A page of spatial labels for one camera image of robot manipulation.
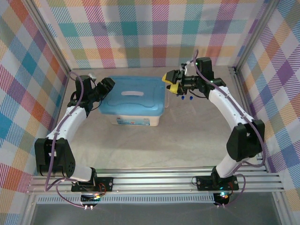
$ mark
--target blue storage box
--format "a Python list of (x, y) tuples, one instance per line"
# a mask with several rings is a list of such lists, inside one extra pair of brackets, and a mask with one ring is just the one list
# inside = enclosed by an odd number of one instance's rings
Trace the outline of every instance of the blue storage box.
[(115, 85), (99, 110), (112, 124), (157, 126), (165, 109), (161, 77), (111, 76)]

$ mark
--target colorful checkered fabric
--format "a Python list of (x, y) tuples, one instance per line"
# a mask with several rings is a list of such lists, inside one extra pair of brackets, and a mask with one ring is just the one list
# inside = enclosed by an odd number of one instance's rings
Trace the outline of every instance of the colorful checkered fabric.
[(262, 15), (263, 15), (263, 13), (264, 13), (264, 11), (265, 11), (265, 9), (266, 9), (268, 3), (269, 3), (269, 1), (270, 1), (270, 0), (264, 0), (264, 1), (263, 1), (263, 4), (262, 4), (262, 6), (261, 6), (261, 8), (260, 8), (260, 10), (259, 10), (259, 12), (258, 12), (258, 14), (256, 15), (256, 18), (255, 18), (255, 20), (254, 20), (254, 22), (253, 22), (253, 24), (252, 24), (252, 26), (251, 26), (251, 28), (250, 28), (250, 30), (249, 30), (247, 36), (246, 36), (244, 42), (243, 42), (243, 45), (241, 46), (241, 48), (240, 48), (240, 50), (239, 50), (238, 56), (236, 57), (235, 62), (234, 62), (234, 64), (233, 64), (234, 66), (237, 66), (237, 64), (238, 64), (238, 62), (239, 62), (239, 60), (240, 60), (240, 57), (241, 57), (242, 54), (244, 53), (245, 48), (246, 48), (246, 46), (248, 45), (248, 43), (249, 43), (249, 41), (250, 41), (250, 39), (251, 39), (251, 37), (252, 37), (252, 35), (253, 35), (253, 31), (255, 30), (257, 24), (259, 23), (259, 21), (260, 21)]
[(252, 113), (266, 125), (272, 172), (279, 172), (300, 223), (300, 1), (280, 1), (242, 69)]
[(34, 142), (52, 130), (67, 76), (21, 0), (0, 3), (0, 224), (16, 224)]
[(261, 0), (35, 2), (72, 68), (177, 66), (196, 48), (213, 64), (233, 64), (246, 44), (244, 34), (252, 34), (266, 5)]

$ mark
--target white floor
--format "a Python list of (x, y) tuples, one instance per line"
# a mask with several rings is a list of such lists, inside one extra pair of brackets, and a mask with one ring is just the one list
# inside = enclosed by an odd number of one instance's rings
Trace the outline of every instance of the white floor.
[[(79, 75), (93, 72), (97, 81), (110, 75), (154, 75), (162, 77), (177, 69), (120, 68), (77, 70)], [(238, 102), (235, 86), (226, 66), (214, 67), (215, 77), (221, 77)], [(75, 83), (70, 80), (60, 118)], [(218, 109), (207, 99), (185, 100), (170, 93), (169, 106), (157, 127), (112, 125), (99, 110), (90, 113), (77, 130), (71, 149), (76, 163), (100, 168), (180, 167), (217, 165), (226, 154), (231, 133)]]

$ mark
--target label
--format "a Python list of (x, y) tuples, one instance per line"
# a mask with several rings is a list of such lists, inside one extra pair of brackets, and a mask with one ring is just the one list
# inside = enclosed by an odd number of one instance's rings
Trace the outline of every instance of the label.
[(119, 125), (140, 125), (140, 126), (150, 126), (149, 119), (139, 119), (139, 120), (125, 120), (117, 117), (117, 123)]

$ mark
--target metal extrusion bar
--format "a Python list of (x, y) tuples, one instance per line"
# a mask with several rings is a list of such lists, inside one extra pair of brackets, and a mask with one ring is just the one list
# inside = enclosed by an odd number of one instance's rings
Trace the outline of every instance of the metal extrusion bar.
[[(98, 170), (97, 175), (114, 177), (113, 190), (107, 195), (215, 193), (216, 191), (197, 191), (197, 187), (191, 182), (194, 176), (209, 176), (211, 170), (212, 167), (106, 169)], [(283, 191), (279, 175), (267, 173), (264, 166), (260, 168), (242, 166), (238, 172), (246, 177), (246, 192)], [(238, 182), (241, 190), (243, 179), (238, 177)], [(45, 177), (33, 177), (28, 194), (43, 194), (44, 184)], [(60, 191), (65, 194), (71, 193), (71, 185), (70, 182), (63, 182)], [(47, 194), (56, 194), (56, 191), (53, 188)]]

